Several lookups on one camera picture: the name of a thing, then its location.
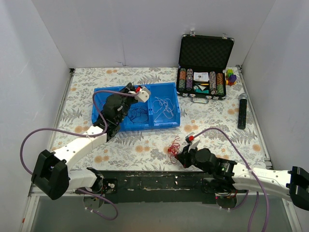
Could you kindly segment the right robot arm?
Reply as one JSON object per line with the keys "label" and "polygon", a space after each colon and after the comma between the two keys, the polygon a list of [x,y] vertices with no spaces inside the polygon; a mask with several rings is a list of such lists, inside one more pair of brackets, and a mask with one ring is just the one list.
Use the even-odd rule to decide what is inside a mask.
{"label": "right robot arm", "polygon": [[266,192],[292,202],[303,210],[309,209],[309,173],[294,166],[291,170],[253,168],[232,160],[216,157],[209,149],[186,146],[176,155],[184,168],[195,166],[210,174],[211,179],[202,182],[206,192],[223,193],[233,190]]}

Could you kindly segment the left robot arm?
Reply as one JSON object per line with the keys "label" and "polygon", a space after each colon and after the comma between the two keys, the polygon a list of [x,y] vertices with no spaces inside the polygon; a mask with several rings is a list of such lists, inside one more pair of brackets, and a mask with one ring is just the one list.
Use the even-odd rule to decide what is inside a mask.
{"label": "left robot arm", "polygon": [[94,148],[108,142],[120,130],[131,105],[147,102],[151,93],[146,87],[128,83],[119,92],[107,90],[102,109],[98,109],[95,123],[77,139],[55,151],[44,150],[38,156],[31,181],[50,199],[60,198],[69,189],[86,188],[98,193],[103,188],[103,177],[94,168],[74,171],[74,165]]}

